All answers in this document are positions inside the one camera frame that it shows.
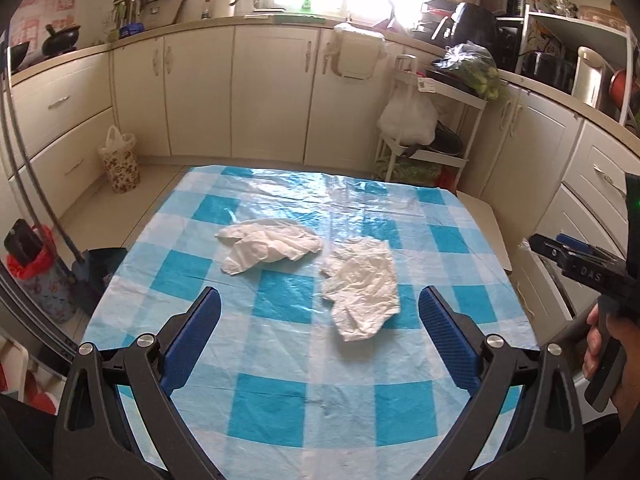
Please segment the person's right hand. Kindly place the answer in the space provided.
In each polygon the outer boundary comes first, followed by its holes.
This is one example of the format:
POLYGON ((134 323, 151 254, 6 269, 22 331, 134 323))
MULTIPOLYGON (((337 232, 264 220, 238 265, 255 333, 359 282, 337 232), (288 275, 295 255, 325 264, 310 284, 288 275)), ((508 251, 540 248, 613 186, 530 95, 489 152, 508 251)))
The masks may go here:
MULTIPOLYGON (((596 304, 587 316, 590 330, 587 335, 587 350, 582 364, 582 374, 587 380, 593 378, 599 367, 603 347, 603 338, 599 330, 599 306, 596 304)), ((626 318, 606 319, 606 327, 610 334, 617 339, 625 349, 627 359, 612 402, 620 419, 620 428, 625 429, 634 416, 640 401, 640 330, 639 326, 626 318)))

